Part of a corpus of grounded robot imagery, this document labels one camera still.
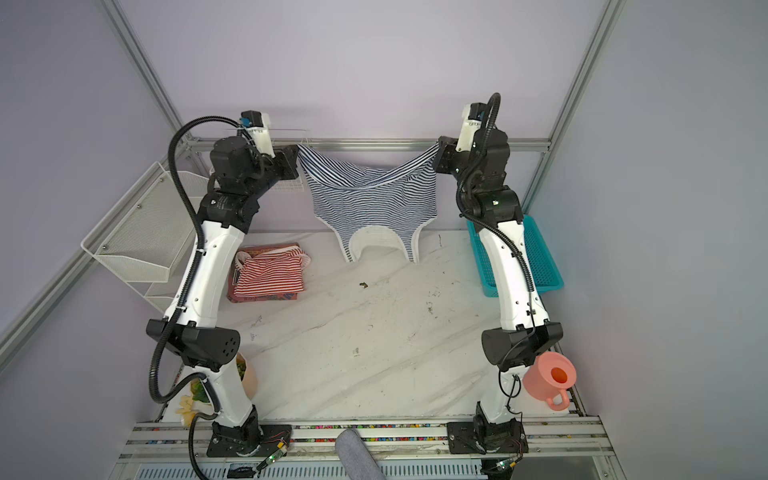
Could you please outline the navy white striped tank top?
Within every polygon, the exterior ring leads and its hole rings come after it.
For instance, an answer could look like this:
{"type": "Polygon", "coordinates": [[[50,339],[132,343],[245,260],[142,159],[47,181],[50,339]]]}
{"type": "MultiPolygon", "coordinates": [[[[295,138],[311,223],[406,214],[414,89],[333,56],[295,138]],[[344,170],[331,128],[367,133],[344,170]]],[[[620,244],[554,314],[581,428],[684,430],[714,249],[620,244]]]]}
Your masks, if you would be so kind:
{"type": "Polygon", "coordinates": [[[438,146],[390,169],[331,158],[312,147],[298,147],[298,160],[312,194],[314,215],[336,235],[348,262],[359,255],[354,236],[365,229],[385,229],[397,236],[405,258],[419,261],[421,231],[437,217],[438,146]]]}

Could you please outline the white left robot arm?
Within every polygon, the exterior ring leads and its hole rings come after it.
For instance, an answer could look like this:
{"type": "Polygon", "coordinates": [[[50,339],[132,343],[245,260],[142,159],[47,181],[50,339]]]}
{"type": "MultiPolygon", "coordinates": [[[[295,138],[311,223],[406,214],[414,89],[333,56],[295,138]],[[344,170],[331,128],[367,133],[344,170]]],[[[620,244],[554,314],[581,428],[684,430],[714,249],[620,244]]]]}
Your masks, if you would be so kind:
{"type": "Polygon", "coordinates": [[[295,145],[259,147],[239,136],[218,140],[214,172],[199,205],[182,199],[196,240],[171,306],[146,333],[157,345],[150,361],[149,392],[169,402],[187,384],[201,383],[213,407],[208,447],[213,456],[249,456],[262,444],[256,407],[246,395],[236,364],[240,335],[220,327],[217,316],[233,260],[260,198],[280,181],[299,176],[295,145]]]}

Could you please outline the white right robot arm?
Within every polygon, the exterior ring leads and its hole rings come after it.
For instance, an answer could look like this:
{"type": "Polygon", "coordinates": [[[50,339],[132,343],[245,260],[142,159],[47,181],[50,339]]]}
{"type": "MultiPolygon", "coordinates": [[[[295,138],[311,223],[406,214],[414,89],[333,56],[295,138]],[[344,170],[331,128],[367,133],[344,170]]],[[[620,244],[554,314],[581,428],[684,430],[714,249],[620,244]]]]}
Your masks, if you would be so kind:
{"type": "Polygon", "coordinates": [[[505,183],[509,155],[506,134],[486,128],[469,140],[440,138],[434,160],[436,172],[457,181],[457,206],[486,251],[500,303],[499,327],[481,334],[483,352],[497,377],[470,421],[448,423],[453,454],[521,457],[527,452],[522,406],[531,396],[524,378],[563,333],[550,320],[534,282],[524,214],[517,194],[505,183]]]}

